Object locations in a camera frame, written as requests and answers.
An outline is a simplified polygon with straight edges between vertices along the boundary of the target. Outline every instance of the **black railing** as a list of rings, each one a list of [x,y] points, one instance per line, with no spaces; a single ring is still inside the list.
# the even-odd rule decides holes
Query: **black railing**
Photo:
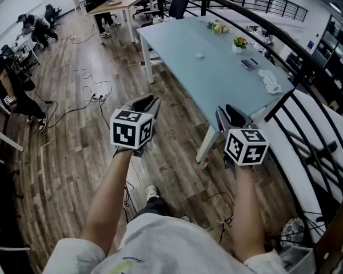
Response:
[[[167,10],[168,7],[165,7],[163,3],[167,2],[166,4],[170,3],[167,0],[160,1],[158,4],[159,10]],[[341,192],[341,195],[343,197],[343,166],[340,166],[338,162],[334,159],[334,156],[332,155],[333,152],[333,143],[327,143],[324,136],[321,133],[321,130],[319,129],[316,122],[312,119],[304,105],[299,101],[299,99],[295,96],[294,91],[299,86],[300,91],[303,91],[307,94],[307,96],[310,96],[313,101],[312,104],[316,104],[318,106],[318,111],[322,113],[324,118],[326,119],[326,123],[321,123],[320,125],[325,125],[327,129],[331,129],[331,132],[335,134],[337,138],[337,142],[335,143],[336,148],[341,148],[343,151],[343,138],[342,135],[339,133],[338,128],[336,127],[333,119],[330,117],[328,111],[323,106],[323,104],[320,102],[318,96],[313,91],[312,87],[309,85],[309,79],[312,78],[318,78],[320,79],[320,85],[323,89],[330,91],[331,95],[333,96],[333,99],[339,106],[340,110],[343,112],[343,95],[340,91],[340,89],[337,87],[337,85],[329,78],[328,74],[322,69],[321,66],[319,66],[311,57],[309,53],[307,53],[300,45],[297,44],[297,42],[291,38],[287,33],[282,31],[280,28],[272,24],[271,22],[267,21],[266,19],[262,18],[261,16],[257,15],[256,13],[250,11],[245,6],[242,7],[239,4],[232,2],[230,0],[197,0],[197,1],[191,1],[189,2],[191,5],[193,5],[193,8],[201,9],[200,13],[199,11],[190,11],[186,10],[187,13],[192,14],[193,16],[204,16],[207,13],[211,13],[215,15],[216,17],[219,17],[226,21],[227,23],[231,24],[235,28],[239,29],[243,33],[245,33],[247,36],[254,39],[258,44],[260,44],[263,48],[265,48],[272,56],[275,57],[277,61],[280,62],[280,64],[285,68],[288,72],[292,73],[292,76],[289,77],[289,79],[292,81],[292,84],[294,86],[294,90],[284,95],[281,100],[273,107],[273,109],[267,114],[265,117],[265,121],[271,121],[274,120],[279,128],[282,130],[284,135],[286,136],[288,142],[292,146],[293,150],[297,154],[303,168],[305,169],[308,178],[312,184],[312,187],[314,189],[314,192],[316,193],[320,208],[322,210],[323,214],[323,221],[326,224],[329,224],[333,218],[333,212],[328,212],[326,210],[326,205],[324,205],[322,200],[323,191],[326,192],[327,198],[325,202],[328,202],[328,200],[332,200],[333,204],[337,204],[341,200],[338,200],[337,195],[334,195],[333,189],[334,187],[337,188],[337,191]],[[256,38],[256,36],[249,31],[247,31],[245,28],[239,26],[235,22],[231,21],[230,19],[224,17],[221,13],[218,12],[218,9],[216,7],[225,7],[231,10],[236,11],[237,13],[245,16],[252,22],[258,24],[260,27],[265,29],[269,34],[274,35],[277,39],[279,39],[283,44],[288,46],[293,52],[297,54],[299,58],[302,59],[302,66],[298,69],[298,71],[293,70],[271,47],[267,46],[267,44],[264,44],[261,40]],[[291,114],[290,109],[288,109],[287,106],[287,100],[290,100],[290,104],[296,104],[296,106],[300,109],[302,112],[302,115],[304,116],[304,119],[308,121],[308,123],[311,126],[311,129],[315,132],[316,137],[320,140],[322,144],[322,149],[319,149],[317,147],[314,147],[310,139],[307,135],[305,135],[305,131],[300,127],[300,123],[297,121],[296,117]],[[288,131],[286,126],[282,123],[282,120],[280,119],[278,112],[283,111],[288,119],[291,121],[292,125],[296,128],[296,131],[298,131],[297,136],[300,137],[301,142],[305,145],[306,148],[302,148],[302,146],[297,144],[297,141],[295,141],[292,137],[292,132]],[[322,181],[324,183],[324,190],[320,187],[318,183],[318,176],[313,175],[311,172],[309,166],[312,166],[315,168],[322,178]]]
[[[262,11],[303,22],[307,9],[288,0],[229,0],[244,8]]]

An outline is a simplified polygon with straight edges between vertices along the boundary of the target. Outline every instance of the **wooden floor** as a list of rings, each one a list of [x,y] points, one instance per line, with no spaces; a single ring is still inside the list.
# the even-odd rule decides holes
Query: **wooden floor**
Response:
[[[142,16],[136,18],[135,26],[142,23]],[[59,37],[76,35],[76,42],[95,32],[90,18],[74,11],[62,17],[60,24]],[[217,220],[229,217],[234,204],[226,194],[203,200],[218,192],[226,192],[235,200],[235,179],[222,161],[223,143],[211,150],[207,169],[199,169],[194,158],[207,132],[206,119],[164,64],[153,65],[155,83],[148,84],[144,66],[136,65],[143,60],[141,45],[130,43],[125,23],[110,32],[112,37],[104,45],[95,36],[78,45],[50,39],[51,48],[39,55],[41,65],[33,74],[36,91],[43,99],[58,102],[49,125],[64,112],[87,104],[82,90],[85,98],[90,89],[94,90],[91,78],[84,79],[89,76],[87,71],[95,82],[109,81],[95,84],[98,93],[111,89],[102,103],[106,119],[129,99],[148,92],[159,96],[162,106],[157,133],[147,144],[143,158],[133,158],[130,164],[127,180],[132,185],[129,190],[134,206],[139,210],[146,204],[145,189],[153,184],[175,217],[189,216],[218,241],[221,225]],[[67,63],[73,69],[89,69],[73,71],[64,66]],[[121,72],[127,65],[136,66]],[[36,95],[31,96],[48,115],[52,113],[55,104],[44,104]],[[12,167],[21,172],[17,188],[25,198],[17,201],[22,215],[18,222],[24,241],[31,247],[34,272],[40,273],[59,239],[80,234],[86,211],[110,163],[110,132],[98,103],[91,103],[84,110],[66,115],[43,134],[38,132],[37,123],[28,127],[24,116],[13,115],[7,133],[25,149],[20,153],[6,146],[5,154]],[[292,197],[269,156],[255,172],[266,234],[279,235],[283,225],[296,216]],[[134,214],[130,208],[127,212],[130,217]],[[122,214],[113,250],[122,239],[125,225]],[[221,245],[233,253],[230,229]]]

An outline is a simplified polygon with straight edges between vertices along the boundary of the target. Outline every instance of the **smartphone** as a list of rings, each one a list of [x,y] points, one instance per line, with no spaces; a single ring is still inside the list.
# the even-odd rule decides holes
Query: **smartphone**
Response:
[[[248,70],[253,70],[259,65],[259,63],[255,61],[254,58],[243,59],[240,61],[240,63]]]

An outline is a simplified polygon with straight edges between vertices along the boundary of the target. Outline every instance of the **yellow flowers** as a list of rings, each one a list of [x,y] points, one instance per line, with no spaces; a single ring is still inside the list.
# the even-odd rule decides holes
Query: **yellow flowers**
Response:
[[[221,34],[221,33],[229,33],[230,28],[228,28],[224,23],[216,19],[214,22],[209,22],[207,24],[207,27],[209,29],[213,30],[213,33],[215,34]]]
[[[243,37],[235,37],[234,44],[235,46],[239,48],[246,49],[246,45],[248,44],[248,41]]]

